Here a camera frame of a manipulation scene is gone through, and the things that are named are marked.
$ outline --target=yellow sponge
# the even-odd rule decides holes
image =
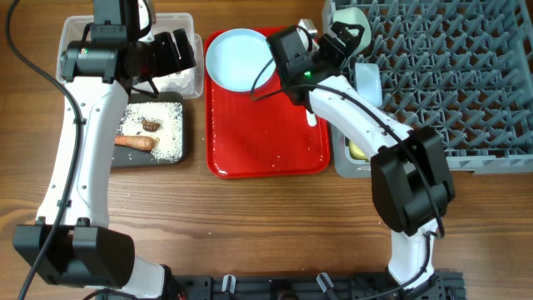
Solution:
[[[352,141],[348,141],[348,147],[350,148],[350,155],[353,159],[368,160],[365,153]]]

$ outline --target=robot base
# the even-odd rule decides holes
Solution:
[[[185,289],[183,300],[327,300],[315,277],[239,277],[234,293],[222,292],[222,278],[176,276]],[[370,297],[395,287],[385,272],[360,273],[353,277],[331,277],[339,300]],[[377,300],[466,300],[465,282],[460,272],[440,272],[424,291],[394,293]],[[99,300],[126,300],[125,297],[101,295]]]

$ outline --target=gray dish rack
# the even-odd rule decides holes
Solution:
[[[523,0],[326,0],[324,32],[343,8],[368,17],[372,43],[346,60],[380,67],[385,112],[441,134],[452,170],[533,172],[533,27]],[[337,172],[370,176],[331,129]]]

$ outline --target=white robotic arm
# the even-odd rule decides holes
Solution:
[[[388,117],[378,108],[373,107],[342,75],[331,76],[319,82],[318,85],[334,88],[339,92],[350,95],[378,116],[401,140],[406,140],[409,137],[409,132],[413,130],[411,127]],[[309,101],[312,111],[318,117],[326,119],[350,140],[354,141],[367,158],[371,159],[377,155],[382,147],[391,148],[397,145],[397,141],[386,134],[384,129],[377,125],[376,121],[368,113],[338,94],[316,88],[309,92]],[[412,236],[407,236],[404,232],[391,231],[392,258],[389,262],[388,270],[398,284],[406,283],[417,275],[423,267],[426,257],[430,256],[426,272],[414,283],[407,286],[406,289],[418,286],[427,281],[433,274],[431,252],[426,252],[426,237],[424,234],[434,232],[436,227],[436,220],[431,220],[421,226],[418,232]],[[435,238],[430,237],[430,239],[432,251]]]
[[[61,56],[65,88],[75,99],[82,124],[74,122],[73,107],[66,101],[52,181],[36,225],[17,226],[13,237],[13,246],[31,265],[41,256],[42,242],[52,241],[54,253],[47,251],[37,265],[46,283],[106,288],[146,299],[173,300],[180,293],[170,268],[136,257],[129,236],[107,229],[114,140],[132,86],[196,64],[182,30],[173,32],[178,46],[169,32],[153,35],[155,13],[149,3],[95,0],[95,22]],[[90,42],[85,41],[89,30]],[[64,214],[55,224],[77,126],[82,127],[77,166]]]
[[[353,37],[349,28],[358,28],[360,36]],[[434,274],[431,254],[437,221],[433,218],[434,211],[421,177],[430,178],[434,186],[431,190],[438,191],[441,215],[446,213],[446,205],[454,197],[441,138],[428,127],[414,131],[362,97],[338,72],[338,67],[351,49],[357,47],[364,28],[334,23],[332,29],[338,39],[326,34],[319,40],[320,48],[315,47],[314,52],[306,50],[308,37],[299,34],[299,29],[294,27],[268,37],[267,42],[281,85],[292,102],[305,106],[337,127],[371,160],[373,201],[392,229],[388,272],[404,290],[412,291],[427,283]],[[393,138],[383,127],[388,127],[396,136]],[[423,165],[421,170],[412,171],[412,167],[407,166],[403,153],[406,148],[410,148],[411,153],[416,152],[414,156],[420,160],[416,164]]]

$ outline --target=wood grain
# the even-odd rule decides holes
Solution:
[[[62,96],[7,49],[0,2],[0,299],[17,296],[29,266],[12,248],[13,228],[31,223],[52,175],[62,125]],[[180,0],[158,12],[188,12],[204,39],[224,28],[258,28],[312,18],[323,0]],[[20,50],[54,74],[65,19],[91,14],[90,1],[27,0],[12,33]],[[368,179],[345,179],[333,166],[305,177],[224,181],[207,170],[204,101],[186,103],[193,141],[176,167],[112,172],[111,229],[133,237],[137,254],[175,274],[317,274],[380,271],[390,231],[371,202]],[[533,175],[454,173],[456,200],[436,242],[434,264],[465,273],[470,299],[533,295]],[[36,278],[29,299],[79,299],[87,290]]]

